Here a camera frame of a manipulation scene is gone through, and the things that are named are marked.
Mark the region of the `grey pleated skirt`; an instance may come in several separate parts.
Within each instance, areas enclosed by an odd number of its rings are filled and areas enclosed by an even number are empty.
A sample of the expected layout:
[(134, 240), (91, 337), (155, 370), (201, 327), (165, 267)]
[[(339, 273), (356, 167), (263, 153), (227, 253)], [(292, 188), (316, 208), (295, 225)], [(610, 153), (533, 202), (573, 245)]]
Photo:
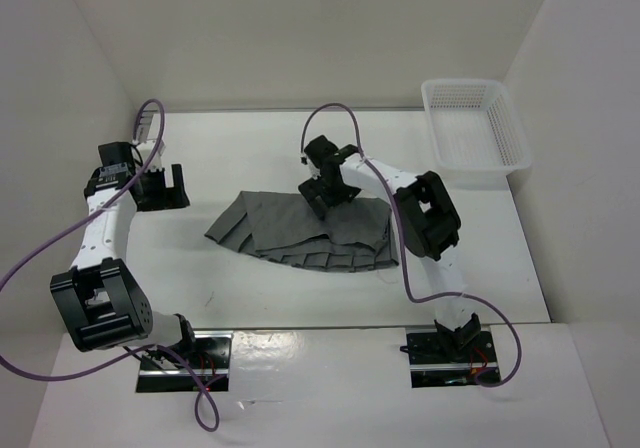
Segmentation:
[(205, 232), (235, 253), (294, 268), (364, 272), (399, 263), (388, 205), (357, 198), (316, 217), (300, 194), (242, 191)]

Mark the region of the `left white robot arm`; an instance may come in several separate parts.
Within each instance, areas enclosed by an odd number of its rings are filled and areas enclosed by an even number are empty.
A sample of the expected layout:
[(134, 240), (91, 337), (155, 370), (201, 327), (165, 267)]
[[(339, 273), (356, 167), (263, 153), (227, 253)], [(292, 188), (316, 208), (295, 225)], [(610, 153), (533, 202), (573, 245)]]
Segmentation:
[(70, 269), (51, 279), (54, 302), (81, 352), (162, 345), (174, 366), (190, 366), (199, 354), (191, 324), (180, 314), (154, 311), (126, 264), (136, 214), (189, 206), (182, 167), (163, 167), (159, 139), (113, 142), (98, 151), (101, 164), (84, 188), (92, 219)]

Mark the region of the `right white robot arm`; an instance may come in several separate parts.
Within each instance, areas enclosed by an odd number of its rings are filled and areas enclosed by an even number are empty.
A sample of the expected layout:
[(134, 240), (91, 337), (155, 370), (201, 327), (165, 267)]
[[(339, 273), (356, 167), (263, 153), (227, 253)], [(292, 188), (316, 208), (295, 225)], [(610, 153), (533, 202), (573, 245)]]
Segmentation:
[(356, 146), (340, 148), (323, 135), (303, 147), (301, 162), (309, 167), (311, 178), (298, 190), (321, 220), (362, 191), (389, 205), (398, 232), (398, 254), (404, 257), (410, 252), (421, 260), (434, 295), (455, 294), (436, 308), (436, 342), (447, 360), (463, 359), (472, 350), (481, 324), (478, 315), (460, 301), (466, 290), (456, 251), (461, 219), (441, 177), (433, 171), (406, 172), (363, 157)]

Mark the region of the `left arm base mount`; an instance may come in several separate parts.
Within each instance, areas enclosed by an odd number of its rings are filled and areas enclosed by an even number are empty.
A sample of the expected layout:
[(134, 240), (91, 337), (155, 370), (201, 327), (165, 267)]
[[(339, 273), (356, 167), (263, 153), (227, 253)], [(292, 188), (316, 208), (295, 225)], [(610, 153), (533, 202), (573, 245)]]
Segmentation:
[[(210, 392), (226, 392), (233, 334), (231, 331), (195, 331), (195, 351), (183, 355), (190, 369)], [(189, 371), (169, 354), (159, 350), (137, 354), (136, 393), (189, 393), (198, 386)]]

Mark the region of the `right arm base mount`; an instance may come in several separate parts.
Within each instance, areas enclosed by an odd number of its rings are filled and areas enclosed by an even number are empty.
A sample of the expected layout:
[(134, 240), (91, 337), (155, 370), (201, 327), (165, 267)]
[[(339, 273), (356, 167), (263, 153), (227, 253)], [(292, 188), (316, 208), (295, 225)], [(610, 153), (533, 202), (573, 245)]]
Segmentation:
[(399, 351), (407, 356), (413, 388), (475, 386), (501, 381), (500, 368), (489, 330), (480, 334), (460, 352), (445, 353), (435, 328), (408, 329)]

